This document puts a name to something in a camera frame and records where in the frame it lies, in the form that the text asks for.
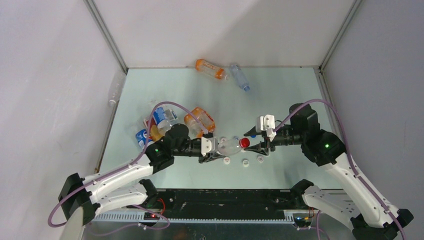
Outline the Pepsi bottle blue label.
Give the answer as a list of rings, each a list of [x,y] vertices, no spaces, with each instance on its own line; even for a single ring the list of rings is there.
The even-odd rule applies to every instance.
[[[153,119],[156,123],[158,130],[167,132],[171,129],[172,124],[162,106],[158,106],[153,111]]]

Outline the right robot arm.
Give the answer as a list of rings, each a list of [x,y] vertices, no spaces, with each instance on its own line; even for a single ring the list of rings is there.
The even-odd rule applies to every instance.
[[[276,124],[273,115],[259,116],[246,136],[263,138],[248,151],[265,156],[278,146],[299,145],[304,156],[332,176],[350,198],[350,202],[345,202],[302,179],[290,189],[295,208],[308,206],[327,214],[350,229],[357,240],[405,237],[404,229],[413,214],[396,207],[377,190],[353,160],[348,145],[321,128],[318,114],[309,102],[292,105],[289,116],[280,124]]]

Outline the Nongfu Spring red label bottle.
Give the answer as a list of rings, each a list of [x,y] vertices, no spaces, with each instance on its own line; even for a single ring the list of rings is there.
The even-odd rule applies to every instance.
[[[245,147],[245,140],[243,138],[231,139],[220,143],[217,147],[217,152],[225,157],[229,157],[241,152]]]

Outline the red bottle cap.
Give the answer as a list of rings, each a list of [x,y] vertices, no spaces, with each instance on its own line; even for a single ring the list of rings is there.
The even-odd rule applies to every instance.
[[[248,138],[246,138],[246,137],[241,138],[241,139],[239,140],[239,146],[240,146],[242,149],[248,148],[248,147],[250,146],[250,140],[249,140]]]

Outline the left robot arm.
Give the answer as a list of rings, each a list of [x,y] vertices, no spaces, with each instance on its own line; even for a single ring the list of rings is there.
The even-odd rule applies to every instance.
[[[114,209],[143,205],[153,208],[158,194],[147,178],[175,162],[175,157],[197,157],[199,163],[223,158],[212,133],[191,139],[184,124],[176,124],[156,142],[150,142],[134,160],[107,172],[81,177],[69,175],[58,196],[59,208],[67,220],[82,208],[83,225]]]

